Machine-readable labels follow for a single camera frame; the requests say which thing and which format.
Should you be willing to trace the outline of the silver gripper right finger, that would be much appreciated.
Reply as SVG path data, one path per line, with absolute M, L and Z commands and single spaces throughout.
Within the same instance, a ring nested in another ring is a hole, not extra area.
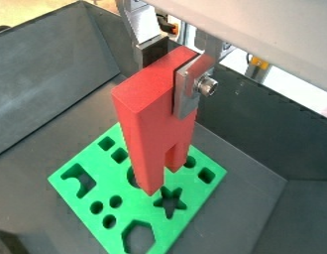
M 211 77 L 215 65 L 232 52 L 227 43 L 208 33 L 197 33 L 196 47 L 203 51 L 175 71 L 173 115 L 184 119 L 199 107 L 200 96 L 209 97 L 219 82 Z

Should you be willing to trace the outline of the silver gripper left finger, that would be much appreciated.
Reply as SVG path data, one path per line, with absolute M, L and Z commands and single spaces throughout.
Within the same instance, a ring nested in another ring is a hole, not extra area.
M 168 54 L 168 36 L 161 34 L 155 8 L 141 0 L 116 0 L 132 40 L 135 60 L 145 68 Z

